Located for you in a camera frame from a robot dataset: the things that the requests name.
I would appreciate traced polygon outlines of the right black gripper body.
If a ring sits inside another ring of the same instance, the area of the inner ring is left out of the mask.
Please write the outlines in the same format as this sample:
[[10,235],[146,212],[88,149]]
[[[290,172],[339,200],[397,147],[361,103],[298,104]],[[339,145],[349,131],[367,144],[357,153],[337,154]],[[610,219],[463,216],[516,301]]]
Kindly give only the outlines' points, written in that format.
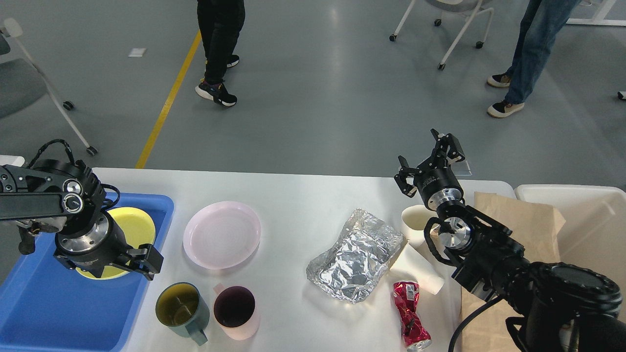
[[414,185],[429,210],[437,210],[445,202],[464,202],[464,191],[451,167],[417,168]]

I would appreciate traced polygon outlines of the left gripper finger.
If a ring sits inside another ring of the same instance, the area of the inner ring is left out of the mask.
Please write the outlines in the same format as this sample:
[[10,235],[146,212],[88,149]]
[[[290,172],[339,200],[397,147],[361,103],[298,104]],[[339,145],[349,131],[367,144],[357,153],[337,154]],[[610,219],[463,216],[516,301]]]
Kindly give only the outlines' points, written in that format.
[[94,280],[105,279],[105,278],[97,278],[91,272],[87,270],[82,270],[80,267],[74,265],[74,263],[72,263],[69,259],[65,258],[64,256],[61,256],[60,254],[54,254],[53,258],[55,258],[58,261],[58,263],[60,263],[60,265],[62,265],[65,269],[73,270],[74,272],[80,274],[81,276],[85,278],[94,279]]
[[137,272],[148,281],[161,272],[164,257],[151,243],[143,243],[137,248],[128,248],[123,259],[122,269],[127,272]]

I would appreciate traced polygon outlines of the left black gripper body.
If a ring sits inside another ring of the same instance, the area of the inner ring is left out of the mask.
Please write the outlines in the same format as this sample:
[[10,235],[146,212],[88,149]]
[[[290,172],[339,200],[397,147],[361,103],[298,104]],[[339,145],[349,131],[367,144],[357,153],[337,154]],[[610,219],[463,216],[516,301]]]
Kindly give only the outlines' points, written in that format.
[[53,254],[64,256],[97,278],[101,278],[105,266],[122,269],[123,261],[128,259],[123,259],[123,256],[131,247],[116,221],[104,211],[96,216],[92,228],[82,236],[70,238],[59,233],[54,244],[56,249]]

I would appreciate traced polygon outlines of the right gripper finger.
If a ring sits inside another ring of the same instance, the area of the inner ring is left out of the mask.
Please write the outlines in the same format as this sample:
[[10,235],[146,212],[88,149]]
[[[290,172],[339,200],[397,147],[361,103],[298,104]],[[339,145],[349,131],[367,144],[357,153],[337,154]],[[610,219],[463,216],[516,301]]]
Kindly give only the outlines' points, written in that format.
[[465,152],[456,136],[440,133],[435,129],[430,129],[430,132],[435,139],[435,147],[430,156],[432,169],[444,169],[454,163],[465,162]]
[[407,197],[413,198],[416,194],[419,194],[418,187],[413,183],[409,183],[407,179],[414,179],[415,175],[420,172],[420,167],[409,167],[407,160],[404,156],[399,155],[398,160],[400,167],[398,173],[394,176],[394,180],[397,183],[400,191]]

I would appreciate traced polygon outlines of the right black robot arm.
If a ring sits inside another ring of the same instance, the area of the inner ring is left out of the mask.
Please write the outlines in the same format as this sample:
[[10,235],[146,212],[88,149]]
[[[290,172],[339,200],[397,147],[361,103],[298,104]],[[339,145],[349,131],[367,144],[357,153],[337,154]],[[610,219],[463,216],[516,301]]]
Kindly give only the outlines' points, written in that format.
[[623,352],[626,328],[618,319],[623,296],[617,283],[573,264],[526,259],[508,227],[465,203],[451,168],[465,160],[458,139],[430,132],[435,145],[429,158],[413,168],[399,156],[394,180],[403,194],[420,194],[435,212],[423,231],[432,256],[454,267],[452,278],[484,301],[456,328],[448,350],[474,318],[506,301],[518,314],[506,319],[507,331],[522,352],[563,352],[560,332],[567,324],[580,352]]

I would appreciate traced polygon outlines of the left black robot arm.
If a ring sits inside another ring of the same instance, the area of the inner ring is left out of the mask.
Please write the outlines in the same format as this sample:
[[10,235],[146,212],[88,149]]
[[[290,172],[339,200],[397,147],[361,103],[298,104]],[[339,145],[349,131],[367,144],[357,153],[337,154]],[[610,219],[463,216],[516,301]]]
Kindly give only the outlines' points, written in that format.
[[151,243],[132,246],[109,211],[120,191],[102,183],[63,139],[38,149],[25,166],[1,167],[1,220],[14,222],[22,255],[33,254],[41,233],[54,234],[54,258],[69,270],[101,278],[106,267],[161,272],[163,256]]

